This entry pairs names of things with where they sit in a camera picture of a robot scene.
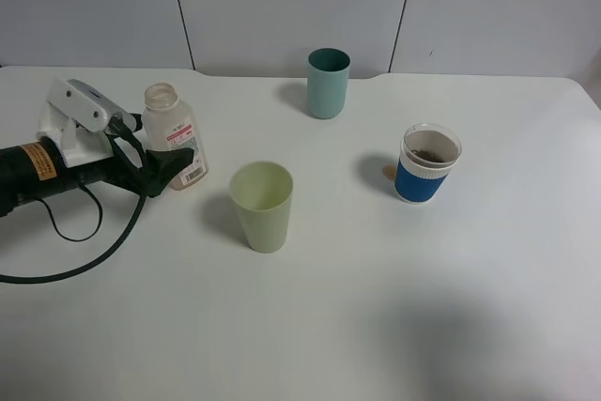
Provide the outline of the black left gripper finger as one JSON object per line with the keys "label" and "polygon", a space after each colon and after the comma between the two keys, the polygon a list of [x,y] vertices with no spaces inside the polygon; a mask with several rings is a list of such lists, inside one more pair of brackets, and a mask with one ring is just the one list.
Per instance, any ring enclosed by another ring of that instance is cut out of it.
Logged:
{"label": "black left gripper finger", "polygon": [[194,151],[189,147],[168,151],[146,151],[145,194],[159,196],[169,183],[192,162]]}

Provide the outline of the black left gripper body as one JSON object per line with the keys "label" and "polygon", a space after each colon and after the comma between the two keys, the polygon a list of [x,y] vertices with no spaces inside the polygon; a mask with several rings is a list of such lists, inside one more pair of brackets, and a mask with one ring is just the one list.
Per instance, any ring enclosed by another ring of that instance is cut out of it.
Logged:
{"label": "black left gripper body", "polygon": [[76,119],[58,115],[58,191],[105,182],[142,197],[160,194],[160,157],[135,136],[142,129],[137,113],[115,115],[102,131],[90,131]]}

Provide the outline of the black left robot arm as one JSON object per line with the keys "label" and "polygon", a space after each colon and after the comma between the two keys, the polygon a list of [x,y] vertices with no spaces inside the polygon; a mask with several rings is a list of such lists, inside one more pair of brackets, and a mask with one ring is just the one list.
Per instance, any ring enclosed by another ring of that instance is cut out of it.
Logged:
{"label": "black left robot arm", "polygon": [[129,128],[112,118],[108,131],[98,133],[109,155],[93,162],[67,166],[67,152],[49,137],[1,150],[1,215],[16,207],[42,201],[72,190],[104,182],[141,198],[159,196],[177,174],[193,162],[188,147],[168,151],[146,150],[135,136],[142,127],[134,116]]}

